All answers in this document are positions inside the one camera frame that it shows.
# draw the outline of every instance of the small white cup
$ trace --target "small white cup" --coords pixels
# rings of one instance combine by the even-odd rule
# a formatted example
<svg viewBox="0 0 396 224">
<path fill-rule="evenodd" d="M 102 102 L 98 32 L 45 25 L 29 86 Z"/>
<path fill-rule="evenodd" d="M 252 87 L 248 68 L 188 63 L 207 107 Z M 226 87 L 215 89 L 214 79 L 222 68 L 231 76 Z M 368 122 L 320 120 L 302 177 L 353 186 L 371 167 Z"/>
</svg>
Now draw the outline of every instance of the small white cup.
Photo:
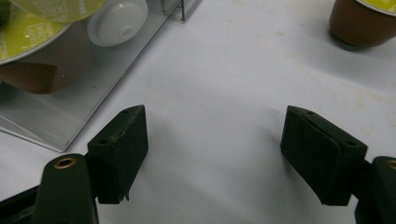
<svg viewBox="0 0 396 224">
<path fill-rule="evenodd" d="M 106 0 L 87 22 L 91 42 L 101 47 L 115 46 L 131 39 L 149 14 L 145 0 Z"/>
</svg>

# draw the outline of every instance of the transparent plastic box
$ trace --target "transparent plastic box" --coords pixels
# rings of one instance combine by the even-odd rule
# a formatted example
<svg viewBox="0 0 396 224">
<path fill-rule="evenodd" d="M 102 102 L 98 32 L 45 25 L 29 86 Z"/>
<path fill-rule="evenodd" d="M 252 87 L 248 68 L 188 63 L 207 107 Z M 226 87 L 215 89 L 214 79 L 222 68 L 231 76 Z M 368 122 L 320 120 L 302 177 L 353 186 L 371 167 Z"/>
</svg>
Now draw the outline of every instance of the transparent plastic box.
<svg viewBox="0 0 396 224">
<path fill-rule="evenodd" d="M 79 68 L 78 72 L 82 71 L 83 74 L 73 80 L 73 84 L 60 91 L 33 94 L 1 83 L 0 131 L 52 150 L 67 150 L 94 111 L 166 20 L 171 15 L 172 18 L 181 19 L 173 14 L 184 7 L 180 0 L 147 0 L 147 4 L 148 18 L 132 39 L 114 47 L 89 45 L 90 65 L 85 70 Z M 83 27 L 83 22 L 75 22 L 67 31 L 69 35 L 85 35 L 78 28 Z M 57 41 L 48 46 L 48 49 L 38 52 L 38 56 L 32 56 L 33 59 L 50 55 L 52 51 L 62 51 L 62 48 L 57 49 L 60 47 Z"/>
</svg>

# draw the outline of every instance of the brown cup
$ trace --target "brown cup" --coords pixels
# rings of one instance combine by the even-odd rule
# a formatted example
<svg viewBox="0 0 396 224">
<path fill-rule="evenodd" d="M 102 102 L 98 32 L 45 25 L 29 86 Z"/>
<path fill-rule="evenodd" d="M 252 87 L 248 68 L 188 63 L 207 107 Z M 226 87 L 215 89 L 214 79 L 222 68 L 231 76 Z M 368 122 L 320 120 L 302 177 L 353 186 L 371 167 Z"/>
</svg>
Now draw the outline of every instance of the brown cup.
<svg viewBox="0 0 396 224">
<path fill-rule="evenodd" d="M 396 36 L 396 15 L 381 13 L 357 0 L 335 0 L 329 24 L 338 38 L 359 47 L 379 46 Z"/>
<path fill-rule="evenodd" d="M 0 81 L 30 93 L 51 93 L 76 82 L 88 71 L 91 60 L 85 29 L 75 22 L 38 52 L 0 65 Z"/>
</svg>

